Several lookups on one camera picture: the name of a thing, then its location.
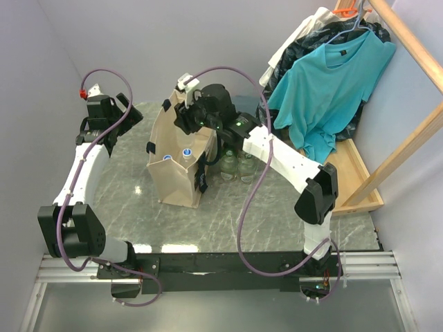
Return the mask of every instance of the wooden clothes rack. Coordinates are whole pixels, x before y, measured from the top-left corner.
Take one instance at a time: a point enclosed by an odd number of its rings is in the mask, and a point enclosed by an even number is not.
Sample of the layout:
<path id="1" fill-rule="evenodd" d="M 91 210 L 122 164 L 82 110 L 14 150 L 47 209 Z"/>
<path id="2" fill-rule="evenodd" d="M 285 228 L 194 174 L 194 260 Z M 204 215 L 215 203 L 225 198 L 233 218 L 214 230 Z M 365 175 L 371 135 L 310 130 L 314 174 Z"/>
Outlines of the wooden clothes rack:
<path id="1" fill-rule="evenodd" d="M 443 68 L 414 36 L 406 24 L 395 14 L 385 0 L 368 0 L 372 8 L 398 37 L 423 72 L 443 93 Z M 338 0 L 337 9 L 349 8 L 352 0 Z M 377 187 L 429 138 L 443 127 L 443 102 L 405 139 L 396 150 L 369 174 L 352 140 L 337 143 L 337 152 L 327 162 L 338 171 L 338 199 L 334 214 L 372 211 L 383 205 Z"/>

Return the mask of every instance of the gray marble surface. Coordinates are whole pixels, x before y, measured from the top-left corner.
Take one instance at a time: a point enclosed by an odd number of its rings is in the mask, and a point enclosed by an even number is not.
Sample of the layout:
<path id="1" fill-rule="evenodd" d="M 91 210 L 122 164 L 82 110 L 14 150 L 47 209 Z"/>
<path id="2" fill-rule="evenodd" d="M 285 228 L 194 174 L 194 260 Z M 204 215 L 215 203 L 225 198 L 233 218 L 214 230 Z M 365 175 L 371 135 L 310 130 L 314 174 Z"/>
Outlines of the gray marble surface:
<path id="1" fill-rule="evenodd" d="M 215 165 L 209 167 L 209 188 L 197 209 L 158 203 L 145 148 L 160 107 L 160 103 L 137 106 L 145 118 L 118 139 L 96 190 L 95 213 L 109 236 L 131 241 L 138 251 L 237 251 L 237 220 L 252 185 L 238 179 L 224 182 Z M 253 183 L 263 166 L 258 167 Z M 246 215 L 243 248 L 301 250 L 303 224 L 293 211 L 297 199 L 289 182 L 271 170 Z M 331 229 L 341 250 L 379 249 L 368 213 L 334 217 Z"/>

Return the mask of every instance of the teal t-shirt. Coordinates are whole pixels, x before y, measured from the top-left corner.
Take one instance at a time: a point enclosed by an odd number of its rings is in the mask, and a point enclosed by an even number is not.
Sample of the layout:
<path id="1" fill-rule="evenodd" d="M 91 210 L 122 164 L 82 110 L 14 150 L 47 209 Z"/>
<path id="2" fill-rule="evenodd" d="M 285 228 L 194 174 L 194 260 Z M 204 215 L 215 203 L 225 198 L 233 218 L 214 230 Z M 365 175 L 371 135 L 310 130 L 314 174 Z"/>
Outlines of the teal t-shirt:
<path id="1" fill-rule="evenodd" d="M 323 44 L 295 61 L 269 98 L 269 108 L 280 110 L 274 127 L 289 126 L 294 146 L 324 163 L 335 150 L 335 134 L 368 101 L 394 52 L 393 43 L 368 31 L 344 44 Z"/>

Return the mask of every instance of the black garment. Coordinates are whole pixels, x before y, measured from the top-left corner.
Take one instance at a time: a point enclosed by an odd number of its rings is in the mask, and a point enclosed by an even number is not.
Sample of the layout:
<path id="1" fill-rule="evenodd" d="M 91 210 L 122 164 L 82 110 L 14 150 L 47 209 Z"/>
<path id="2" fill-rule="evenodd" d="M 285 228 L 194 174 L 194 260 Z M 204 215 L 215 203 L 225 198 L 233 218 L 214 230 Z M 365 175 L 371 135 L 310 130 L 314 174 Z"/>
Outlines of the black garment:
<path id="1" fill-rule="evenodd" d="M 307 54 L 310 54 L 313 50 L 317 49 L 322 44 L 328 42 L 337 34 L 342 31 L 349 30 L 354 26 L 355 18 L 348 19 L 347 21 L 339 21 L 332 22 L 324 26 L 319 30 L 315 30 L 308 35 L 297 39 L 290 43 L 290 45 L 284 50 L 280 61 L 275 66 L 274 72 L 272 76 L 269 78 L 268 84 L 265 86 L 263 90 L 263 95 L 266 100 L 269 100 L 273 91 L 277 87 L 278 82 L 282 79 L 283 75 L 292 68 L 294 62 L 301 57 L 304 57 Z M 365 20 L 362 20 L 360 23 L 361 26 L 367 26 L 370 28 L 374 34 L 384 43 L 390 42 L 390 35 L 386 29 L 383 29 L 379 23 L 368 23 Z M 367 30 L 355 30 L 350 33 L 344 33 L 334 39 L 331 44 L 343 44 L 345 42 L 350 42 L 357 37 L 360 37 Z M 336 140 L 346 140 L 351 138 L 354 135 L 356 130 L 356 126 L 359 123 L 361 112 L 363 110 L 363 105 L 365 103 L 362 101 L 360 106 L 357 109 L 355 116 L 352 118 L 351 122 L 342 130 L 340 133 L 336 135 Z M 277 118 L 278 110 L 270 110 L 271 112 L 271 122 L 272 125 L 274 120 Z M 263 122 L 266 123 L 266 112 L 264 111 L 263 102 L 257 106 L 256 116 Z M 272 127 L 273 133 L 279 136 L 278 130 Z"/>

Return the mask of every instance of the clothes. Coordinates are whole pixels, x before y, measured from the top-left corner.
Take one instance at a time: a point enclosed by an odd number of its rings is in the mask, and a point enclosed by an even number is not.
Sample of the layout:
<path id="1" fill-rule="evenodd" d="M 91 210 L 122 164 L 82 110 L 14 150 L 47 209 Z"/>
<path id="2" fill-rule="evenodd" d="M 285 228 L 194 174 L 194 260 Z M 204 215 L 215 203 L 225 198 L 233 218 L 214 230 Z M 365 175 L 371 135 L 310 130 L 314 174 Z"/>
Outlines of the clothes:
<path id="1" fill-rule="evenodd" d="M 268 84 L 265 86 L 263 90 L 263 95 L 266 98 L 266 100 L 269 100 L 271 97 L 273 91 L 277 87 L 278 82 L 282 79 L 283 75 L 293 66 L 293 63 L 300 59 L 301 57 L 310 54 L 313 50 L 317 49 L 322 44 L 328 42 L 333 37 L 335 37 L 337 34 L 344 30 L 349 30 L 354 26 L 355 18 L 348 19 L 347 21 L 340 21 L 340 22 L 333 22 L 330 24 L 327 24 L 324 28 L 320 30 L 316 30 L 312 33 L 309 33 L 305 37 L 301 37 L 291 43 L 286 50 L 284 50 L 283 55 L 278 62 L 277 66 L 275 67 L 275 70 L 273 72 L 273 75 L 271 76 L 271 79 L 269 80 Z M 374 34 L 382 41 L 382 42 L 389 42 L 390 41 L 390 35 L 389 32 L 382 28 L 380 24 L 375 23 L 371 24 L 366 21 L 362 21 L 360 23 L 362 26 L 367 26 L 372 31 L 374 31 Z M 332 41 L 332 44 L 342 44 L 344 42 L 351 41 L 357 37 L 359 37 L 361 34 L 363 34 L 364 31 L 354 31 L 351 33 L 345 33 L 343 35 L 338 36 L 334 41 Z M 257 106 L 257 117 L 263 122 L 266 122 L 266 115 L 264 111 L 264 105 L 262 102 L 260 102 Z M 274 120 L 276 119 L 278 115 L 277 110 L 271 110 L 271 122 L 273 124 Z M 340 135 L 337 135 L 337 140 L 345 140 L 348 138 L 351 138 L 352 135 L 355 132 L 355 129 L 359 123 L 360 116 L 354 117 L 351 122 L 349 123 L 349 130 L 344 129 Z M 278 131 L 275 130 L 273 127 L 273 133 L 277 136 Z"/>
<path id="2" fill-rule="evenodd" d="M 344 44 L 321 45 L 294 63 L 278 83 L 269 107 L 279 109 L 276 129 L 289 127 L 296 149 L 324 163 L 360 102 L 372 91 L 394 55 L 372 31 Z"/>
<path id="3" fill-rule="evenodd" d="M 275 66 L 277 66 L 277 63 L 282 57 L 284 50 L 290 45 L 290 43 L 300 37 L 309 34 L 314 30 L 322 28 L 325 24 L 337 22 L 340 20 L 341 19 L 333 14 L 329 9 L 324 7 L 320 7 L 319 9 L 317 9 L 314 15 L 311 15 L 308 18 L 304 19 L 303 22 L 298 26 L 298 28 L 292 33 L 292 35 L 288 37 L 288 39 L 286 39 L 283 45 L 281 45 L 277 52 L 275 52 L 272 58 L 268 61 L 269 67 L 260 78 L 260 85 L 266 86 L 266 83 L 272 76 L 272 72 L 274 71 Z"/>

